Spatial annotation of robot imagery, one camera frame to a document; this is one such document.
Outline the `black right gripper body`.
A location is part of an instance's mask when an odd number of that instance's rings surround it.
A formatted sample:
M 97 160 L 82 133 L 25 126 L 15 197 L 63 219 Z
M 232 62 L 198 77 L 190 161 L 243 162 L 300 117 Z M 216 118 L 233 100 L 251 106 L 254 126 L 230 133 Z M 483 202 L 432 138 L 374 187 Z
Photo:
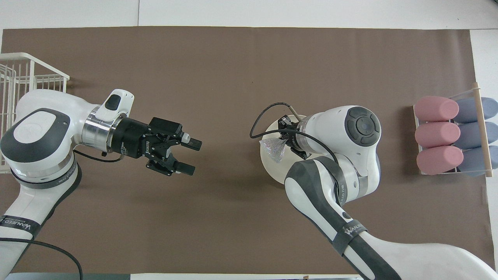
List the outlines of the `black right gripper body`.
M 300 131 L 301 129 L 301 124 L 300 122 L 296 122 L 297 123 L 297 128 L 293 131 Z M 296 154 L 297 156 L 299 156 L 300 158 L 306 160 L 307 158 L 309 158 L 311 156 L 311 153 L 309 152 L 306 152 L 299 144 L 298 140 L 303 140 L 305 138 L 304 135 L 301 135 L 301 134 L 296 134 L 296 133 L 293 133 L 293 147 L 290 147 L 290 150 Z

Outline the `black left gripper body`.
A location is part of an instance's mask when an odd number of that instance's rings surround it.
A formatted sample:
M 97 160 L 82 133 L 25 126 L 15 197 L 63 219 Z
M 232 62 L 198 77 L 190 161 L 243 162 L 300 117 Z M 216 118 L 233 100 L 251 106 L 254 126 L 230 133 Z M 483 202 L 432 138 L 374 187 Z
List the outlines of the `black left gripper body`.
M 164 130 L 164 119 L 154 117 L 149 124 L 132 118 L 122 118 L 113 133 L 113 151 L 119 154 L 149 159 L 164 158 L 164 150 L 154 145 L 162 144 L 164 138 L 158 133 Z

